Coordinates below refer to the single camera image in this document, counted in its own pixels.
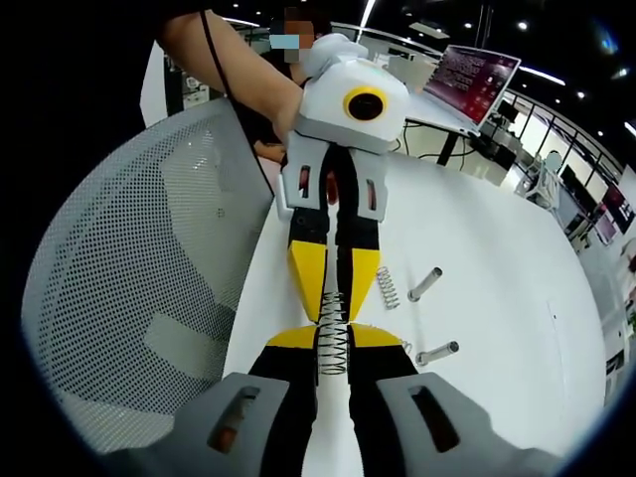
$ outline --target metal coil spring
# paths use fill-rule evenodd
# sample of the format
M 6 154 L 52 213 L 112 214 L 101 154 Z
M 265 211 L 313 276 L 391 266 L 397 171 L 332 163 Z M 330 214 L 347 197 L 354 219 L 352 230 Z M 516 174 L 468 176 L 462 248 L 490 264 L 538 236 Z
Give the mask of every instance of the metal coil spring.
M 334 291 L 323 294 L 318 320 L 318 370 L 321 375 L 347 373 L 348 319 L 342 310 L 342 293 Z
M 394 281 L 391 278 L 389 269 L 385 266 L 378 268 L 376 272 L 376 279 L 378 280 L 378 286 L 382 293 L 382 299 L 385 302 L 385 308 L 388 310 L 395 310 L 399 307 L 399 298 L 396 288 L 394 287 Z
M 413 349 L 413 344 L 406 341 L 406 340 L 400 340 L 401 341 L 401 345 L 404 348 L 404 352 L 407 354 L 410 354 L 411 350 Z

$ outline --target yellow plastic part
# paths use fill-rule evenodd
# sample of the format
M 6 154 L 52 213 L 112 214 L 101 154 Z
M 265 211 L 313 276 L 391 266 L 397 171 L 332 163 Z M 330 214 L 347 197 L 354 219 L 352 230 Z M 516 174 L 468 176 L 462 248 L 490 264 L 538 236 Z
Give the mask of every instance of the yellow plastic part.
M 353 323 L 351 328 L 354 331 L 356 348 L 371 348 L 379 346 L 401 346 L 401 340 L 381 328 L 369 325 Z
M 267 342 L 267 346 L 313 349 L 315 334 L 316 327 L 314 325 L 292 328 L 278 333 Z
M 309 320 L 317 323 L 325 282 L 327 245 L 293 240 L 289 246 L 288 257 L 291 275 L 296 281 L 302 306 Z
M 362 307 L 371 284 L 376 279 L 376 271 L 380 265 L 380 251 L 353 248 L 354 276 L 351 286 L 351 308 L 349 321 L 354 321 Z
M 387 110 L 387 105 L 389 104 L 389 100 L 387 99 L 387 94 L 381 89 L 378 89 L 373 86 L 358 86 L 358 87 L 354 87 L 351 91 L 349 91 L 342 102 L 342 105 L 345 108 L 345 114 L 347 114 L 350 118 L 352 118 L 355 121 L 367 122 L 352 116 L 351 112 L 349 112 L 349 103 L 352 101 L 354 97 L 360 94 L 373 94 L 377 96 L 382 102 L 382 113 L 380 113 L 379 116 L 374 117 L 373 119 L 369 119 L 370 121 L 375 121 L 376 119 L 378 119 L 378 117 L 381 117 L 385 113 L 385 111 Z

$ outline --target mesh chair back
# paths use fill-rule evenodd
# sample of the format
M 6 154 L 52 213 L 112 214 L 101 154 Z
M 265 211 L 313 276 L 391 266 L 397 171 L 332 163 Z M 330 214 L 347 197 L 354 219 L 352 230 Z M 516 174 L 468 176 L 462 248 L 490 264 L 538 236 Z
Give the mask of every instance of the mesh chair back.
M 121 146 L 51 223 L 22 326 L 97 452 L 145 446 L 218 381 L 272 196 L 225 99 Z

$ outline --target laptop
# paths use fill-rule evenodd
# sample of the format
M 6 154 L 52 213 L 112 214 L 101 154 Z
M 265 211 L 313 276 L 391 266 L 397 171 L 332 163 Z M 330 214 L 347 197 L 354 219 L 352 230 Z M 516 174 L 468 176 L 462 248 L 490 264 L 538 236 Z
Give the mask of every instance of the laptop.
M 478 134 L 520 64 L 502 53 L 451 45 L 423 91 L 411 93 L 407 118 Z

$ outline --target black cable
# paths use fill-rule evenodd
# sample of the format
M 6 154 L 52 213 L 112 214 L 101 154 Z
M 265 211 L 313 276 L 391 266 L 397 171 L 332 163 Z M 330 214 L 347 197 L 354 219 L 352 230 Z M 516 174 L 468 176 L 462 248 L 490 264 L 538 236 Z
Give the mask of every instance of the black cable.
M 464 160 L 466 159 L 466 138 L 461 138 L 462 144 L 462 155 L 461 155 L 461 166 L 459 166 L 459 172 L 464 168 Z
M 398 137 L 396 138 L 396 141 L 397 141 L 397 148 L 396 149 L 392 149 L 391 152 L 396 152 L 398 149 L 401 148 L 401 142 L 399 142 L 399 138 Z
M 223 88 L 228 95 L 228 100 L 234 106 L 235 97 L 232 94 L 232 90 L 230 89 L 230 84 L 228 83 L 228 78 L 226 77 L 226 72 L 223 71 L 221 67 L 221 62 L 219 61 L 219 56 L 217 55 L 217 49 L 215 48 L 215 44 L 212 41 L 212 35 L 210 34 L 210 25 L 208 25 L 208 17 L 206 17 L 206 11 L 201 10 L 199 12 L 201 16 L 201 24 L 203 25 L 203 31 L 206 35 L 206 42 L 208 43 L 208 48 L 210 49 L 210 53 L 212 54 L 212 58 L 215 62 L 215 66 L 217 67 L 217 71 L 219 72 L 219 76 L 221 77 L 221 83 L 223 84 Z
M 404 130 L 402 132 L 402 137 L 404 138 L 404 148 L 406 149 L 406 155 L 410 156 L 410 151 L 408 150 L 408 141 L 406 141 L 406 130 L 408 129 L 408 125 L 404 125 Z
M 240 125 L 240 128 L 243 130 L 243 134 L 245 134 L 245 128 L 242 126 L 242 124 L 240 124 L 239 115 L 237 114 L 238 101 L 235 98 L 235 96 L 232 94 L 232 90 L 230 89 L 230 84 L 228 83 L 228 78 L 226 77 L 226 72 L 223 71 L 223 67 L 221 66 L 221 61 L 219 60 L 219 56 L 217 55 L 217 49 L 215 48 L 215 43 L 212 41 L 212 35 L 210 34 L 210 25 L 208 25 L 208 17 L 206 17 L 206 11 L 201 10 L 199 12 L 199 16 L 201 17 L 201 25 L 203 26 L 203 31 L 206 36 L 208 49 L 210 50 L 210 53 L 212 54 L 212 58 L 215 62 L 215 66 L 217 67 L 217 71 L 219 72 L 219 77 L 221 78 L 221 83 L 223 85 L 224 90 L 226 91 L 226 95 L 228 96 L 228 101 L 230 102 L 230 105 L 232 106 L 232 109 L 235 112 L 235 115 L 238 120 L 238 124 Z M 271 184 L 269 184 L 269 181 L 267 180 L 265 171 L 262 169 L 262 165 L 260 164 L 260 161 L 258 160 L 258 155 L 256 154 L 256 150 L 254 149 L 254 145 L 251 144 L 249 140 L 247 141 L 247 145 L 249 146 L 249 150 L 251 151 L 251 154 L 254 156 L 254 161 L 256 161 L 256 165 L 258 166 L 258 169 L 260 170 L 260 174 L 262 175 L 262 178 L 264 179 L 265 184 L 267 184 L 267 188 L 269 189 L 269 192 L 271 193 L 273 197 L 274 190 L 271 188 Z
M 466 146 L 466 139 L 462 137 L 462 140 L 464 141 L 464 146 Z M 473 152 L 475 152 L 476 149 L 471 149 L 468 152 L 462 152 L 460 154 L 450 154 L 448 157 L 466 157 L 469 156 L 470 154 L 472 154 Z M 439 157 L 439 154 L 422 154 L 421 156 L 417 156 L 417 159 L 422 159 L 424 157 Z

